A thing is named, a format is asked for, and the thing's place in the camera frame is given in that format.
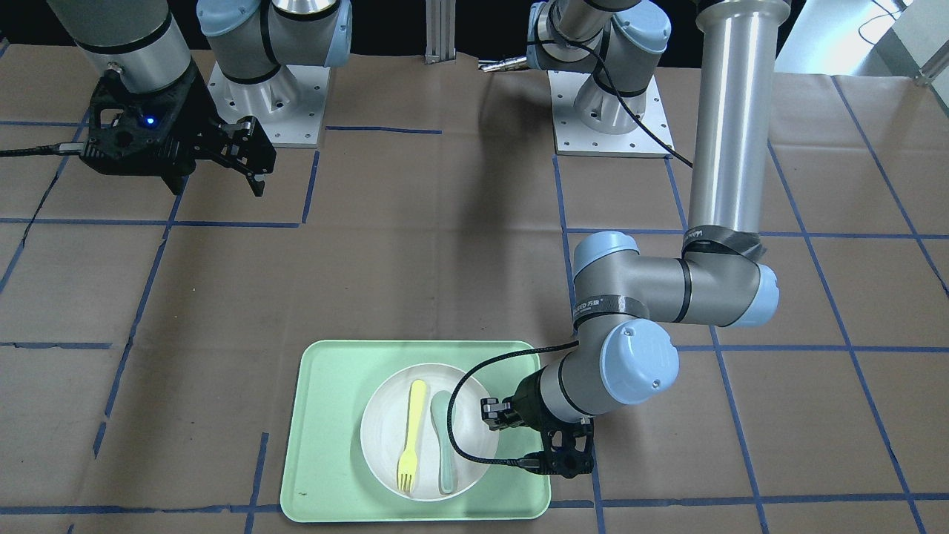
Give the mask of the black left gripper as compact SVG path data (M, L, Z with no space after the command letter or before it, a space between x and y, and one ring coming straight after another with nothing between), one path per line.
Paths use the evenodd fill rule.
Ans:
M591 453L593 423L563 422L546 408L538 371L524 378L515 394L498 400L480 400L482 421L493 432L508 428L530 428L541 436L541 449L515 459L491 459L488 464L519 467L536 475L575 477L593 471Z

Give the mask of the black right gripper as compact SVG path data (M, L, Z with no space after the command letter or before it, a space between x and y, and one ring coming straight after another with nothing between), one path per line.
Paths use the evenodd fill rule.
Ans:
M89 105L80 159L105 175L159 177L180 195L196 161L240 172L255 197L276 149L255 117L223 124L195 61L169 87L133 93L117 67L102 72Z

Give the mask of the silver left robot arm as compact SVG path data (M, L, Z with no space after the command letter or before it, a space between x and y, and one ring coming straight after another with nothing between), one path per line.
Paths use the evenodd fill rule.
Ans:
M667 323L758 326L779 301L759 236L779 28L789 1L698 1L704 34L697 142L681 256L641 256L633 237L590 234L574 252L576 341L515 393L480 402L494 430L530 428L539 452L501 466L572 478L590 473L593 420L666 391L678 375ZM587 75L574 111L606 135L647 131L647 89L671 24L649 1L533 4L526 67Z

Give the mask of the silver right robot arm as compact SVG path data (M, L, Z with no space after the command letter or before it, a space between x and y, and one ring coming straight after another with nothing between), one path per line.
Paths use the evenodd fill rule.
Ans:
M97 68L87 138L37 148L100 174L159 177L173 195L199 161L241 173L261 197L276 162L275 126L304 110L291 72L339 67L351 50L349 1L199 1L223 98L211 95L166 1L51 1Z

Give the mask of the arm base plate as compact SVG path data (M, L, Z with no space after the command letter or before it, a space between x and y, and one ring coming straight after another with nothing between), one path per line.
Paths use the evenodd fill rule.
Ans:
M275 148L317 148L323 130L332 68L284 65L270 80L241 85L214 65L209 92L230 124L254 116Z
M655 79L647 91L624 99L640 122L589 74L549 71L556 154L664 158L674 142Z

